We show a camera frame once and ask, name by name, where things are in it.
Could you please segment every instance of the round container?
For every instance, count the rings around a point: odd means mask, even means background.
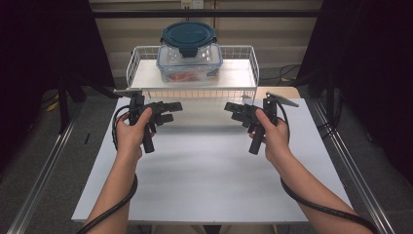
[[[210,44],[216,42],[215,30],[203,22],[184,21],[162,32],[161,42],[169,47],[170,59],[192,63],[210,59]]]

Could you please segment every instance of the person's right hand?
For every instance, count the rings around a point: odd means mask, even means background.
[[[275,165],[280,157],[290,155],[288,147],[288,126],[281,119],[279,119],[278,124],[275,126],[261,109],[257,109],[255,115],[265,129],[265,137],[262,140],[263,143],[266,144],[265,156],[268,161]]]

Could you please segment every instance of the black metal bar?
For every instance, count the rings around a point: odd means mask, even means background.
[[[130,10],[130,11],[93,11],[92,15],[96,19],[317,18],[320,15],[320,10]]]

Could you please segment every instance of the dark blue lid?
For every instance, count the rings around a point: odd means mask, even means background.
[[[162,31],[162,39],[170,47],[179,49],[184,58],[193,58],[198,49],[216,41],[215,30],[203,22],[177,22]]]

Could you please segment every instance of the wall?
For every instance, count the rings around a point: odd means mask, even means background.
[[[157,10],[180,9],[180,1],[90,0],[98,10]],[[206,9],[222,10],[317,10],[321,0],[243,1],[205,0]],[[125,77],[136,46],[160,45],[163,28],[185,19],[97,19],[114,77]],[[280,67],[301,63],[316,19],[190,19],[213,26],[221,45],[252,45],[259,66]]]

